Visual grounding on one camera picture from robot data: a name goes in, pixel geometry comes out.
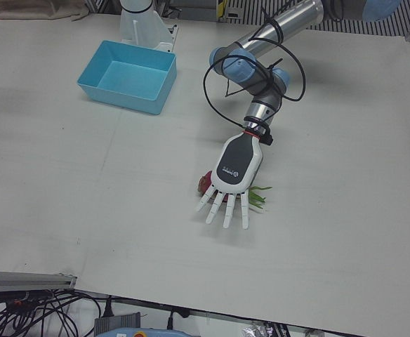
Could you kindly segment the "robot hand white grey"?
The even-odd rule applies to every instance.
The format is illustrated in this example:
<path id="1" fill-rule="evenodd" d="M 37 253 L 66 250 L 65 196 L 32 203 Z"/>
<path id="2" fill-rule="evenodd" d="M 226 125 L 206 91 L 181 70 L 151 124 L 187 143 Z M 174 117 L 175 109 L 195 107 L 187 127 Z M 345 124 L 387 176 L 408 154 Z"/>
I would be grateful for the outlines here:
<path id="1" fill-rule="evenodd" d="M 214 198 L 205 223 L 213 222 L 224 200 L 227 201 L 223 227 L 230 226 L 236 198 L 240 198 L 242 227 L 249 227 L 249 188 L 263 159 L 260 138 L 243 131 L 229 138 L 223 145 L 217 164 L 211 172 L 211 184 L 202 195 L 196 210 L 200 211 Z"/>

